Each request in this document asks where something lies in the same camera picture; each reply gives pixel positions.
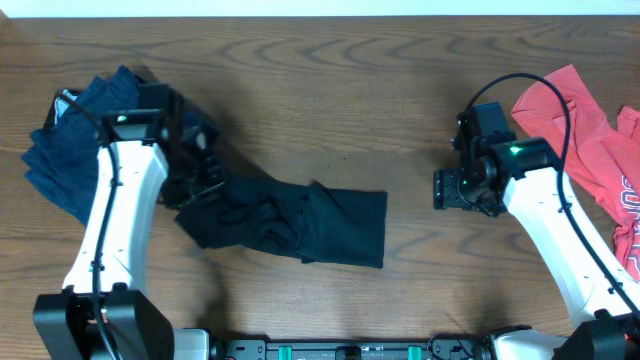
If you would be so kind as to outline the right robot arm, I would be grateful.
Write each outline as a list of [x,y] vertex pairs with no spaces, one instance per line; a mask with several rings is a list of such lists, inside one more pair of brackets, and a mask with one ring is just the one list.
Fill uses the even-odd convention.
[[549,269],[573,327],[567,337],[529,326],[495,330],[476,342],[475,359],[636,359],[639,285],[622,268],[575,197],[546,140],[519,140],[499,103],[457,117],[454,168],[435,171],[434,207],[490,218],[513,215]]

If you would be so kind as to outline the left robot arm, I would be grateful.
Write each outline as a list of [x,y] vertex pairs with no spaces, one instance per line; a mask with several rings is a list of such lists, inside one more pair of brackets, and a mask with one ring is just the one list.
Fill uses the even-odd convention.
[[37,297],[33,322],[53,359],[216,359],[202,328],[175,328],[148,299],[146,260],[155,207],[216,196],[225,170],[202,126],[184,122],[184,98],[144,83],[131,110],[99,116],[97,189],[84,238],[62,288]]

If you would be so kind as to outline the black polo shirt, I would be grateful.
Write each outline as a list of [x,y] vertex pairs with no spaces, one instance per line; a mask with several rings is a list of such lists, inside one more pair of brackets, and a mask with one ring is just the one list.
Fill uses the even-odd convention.
[[304,264],[380,269],[387,199],[385,191],[237,175],[218,197],[183,208],[175,221],[202,248],[242,245]]

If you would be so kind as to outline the red printed t-shirt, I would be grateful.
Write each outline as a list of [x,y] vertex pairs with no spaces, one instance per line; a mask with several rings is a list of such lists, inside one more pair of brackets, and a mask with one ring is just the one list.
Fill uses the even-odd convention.
[[[571,129],[565,171],[616,221],[615,256],[639,279],[639,112],[623,107],[617,126],[592,97],[577,69],[567,65],[545,77],[567,102]],[[560,153],[566,130],[562,106],[544,84],[529,87],[511,110],[531,137]]]

